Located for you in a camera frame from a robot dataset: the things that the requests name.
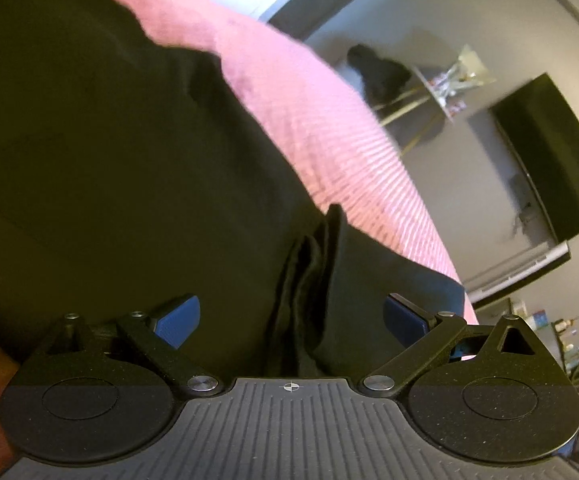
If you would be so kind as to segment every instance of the black garment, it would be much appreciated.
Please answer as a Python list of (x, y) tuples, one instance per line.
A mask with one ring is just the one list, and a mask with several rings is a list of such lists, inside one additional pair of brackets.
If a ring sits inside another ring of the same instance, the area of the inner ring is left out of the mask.
[(455, 282), (338, 210), (325, 221), (215, 56), (155, 45), (113, 0), (0, 0), (0, 345), (15, 358), (65, 312), (105, 322), (192, 292), (182, 351), (223, 379), (351, 374), (399, 351), (382, 301), (400, 288), (462, 312)]
[(358, 44), (347, 52), (347, 63), (363, 78), (365, 99), (369, 105), (383, 105), (396, 99), (412, 73), (405, 65), (382, 59), (367, 45)]

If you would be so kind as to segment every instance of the wall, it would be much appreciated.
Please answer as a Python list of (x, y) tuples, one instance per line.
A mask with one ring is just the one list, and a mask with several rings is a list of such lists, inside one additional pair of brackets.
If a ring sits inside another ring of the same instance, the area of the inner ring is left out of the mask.
[[(512, 236), (508, 179), (518, 169), (487, 108), (548, 72), (579, 118), (579, 0), (355, 0), (308, 43), (335, 62), (361, 42), (428, 68), (451, 62), (463, 43), (476, 49), (497, 83), (470, 94), (457, 124), (405, 164), (463, 279), (535, 245)], [(553, 319), (579, 314), (579, 236), (570, 247), (570, 262), (515, 294)]]

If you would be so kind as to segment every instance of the wall-mounted tv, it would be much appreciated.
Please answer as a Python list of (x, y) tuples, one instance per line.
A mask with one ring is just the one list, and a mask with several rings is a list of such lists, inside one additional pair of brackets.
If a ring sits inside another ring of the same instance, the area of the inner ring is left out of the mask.
[(558, 242), (579, 234), (579, 121), (543, 74), (492, 107)]

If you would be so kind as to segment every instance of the pink striped fabric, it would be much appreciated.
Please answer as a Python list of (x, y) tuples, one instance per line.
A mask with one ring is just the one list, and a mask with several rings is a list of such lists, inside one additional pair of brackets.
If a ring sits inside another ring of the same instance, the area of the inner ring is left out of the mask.
[[(359, 95), (304, 45), (209, 0), (116, 0), (154, 42), (213, 52), (240, 102), (314, 202), (415, 262), (458, 279), (397, 150)], [(476, 316), (465, 298), (465, 319)]]

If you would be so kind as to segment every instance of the metal screw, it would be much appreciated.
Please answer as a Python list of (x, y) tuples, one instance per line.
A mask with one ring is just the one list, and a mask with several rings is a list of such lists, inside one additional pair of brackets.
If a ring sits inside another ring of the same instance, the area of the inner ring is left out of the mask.
[(208, 375), (196, 375), (187, 381), (187, 385), (195, 392), (210, 392), (218, 386), (218, 380)]
[(387, 390), (391, 390), (395, 385), (394, 380), (386, 375), (370, 375), (369, 377), (365, 377), (363, 384), (365, 384), (367, 389), (374, 390), (375, 392), (386, 392)]

